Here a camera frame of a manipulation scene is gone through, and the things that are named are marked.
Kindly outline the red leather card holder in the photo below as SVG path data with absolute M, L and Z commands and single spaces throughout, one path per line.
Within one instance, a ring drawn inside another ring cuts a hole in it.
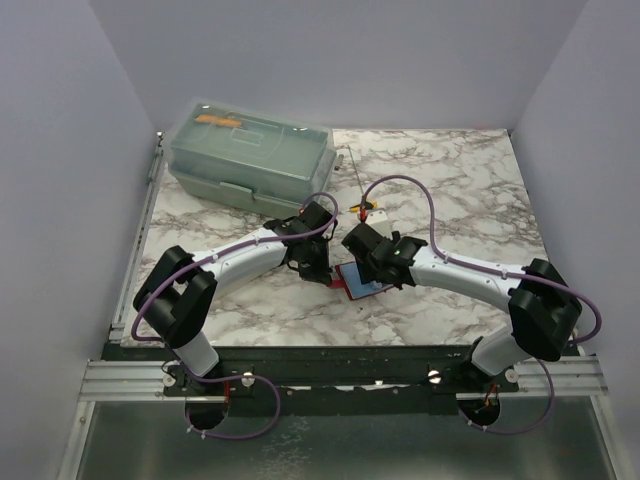
M 356 262 L 334 265 L 333 271 L 329 287 L 343 290 L 351 301 L 372 297 L 393 288 L 392 285 L 382 284 L 377 281 L 363 283 Z

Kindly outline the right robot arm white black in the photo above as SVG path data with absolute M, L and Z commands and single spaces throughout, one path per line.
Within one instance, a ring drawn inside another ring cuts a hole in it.
M 558 361 L 582 313 L 578 298 L 555 267 L 542 259 L 516 271 L 474 265 L 436 252 L 425 240 L 390 237 L 361 223 L 342 240 L 362 280 L 434 287 L 479 300 L 509 315 L 509 323 L 474 341 L 464 359 L 443 374 L 445 383 L 480 392 L 508 367 L 530 358 Z

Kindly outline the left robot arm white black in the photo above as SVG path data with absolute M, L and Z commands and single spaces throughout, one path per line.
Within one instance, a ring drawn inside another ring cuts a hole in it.
M 186 367 L 197 393 L 214 393 L 222 380 L 220 357 L 203 332 L 214 301 L 283 265 L 306 281 L 329 285 L 325 233 L 336 226 L 336 212 L 308 200 L 296 216 L 267 221 L 225 246 L 194 253 L 169 248 L 134 296 L 131 336 L 163 343 Z

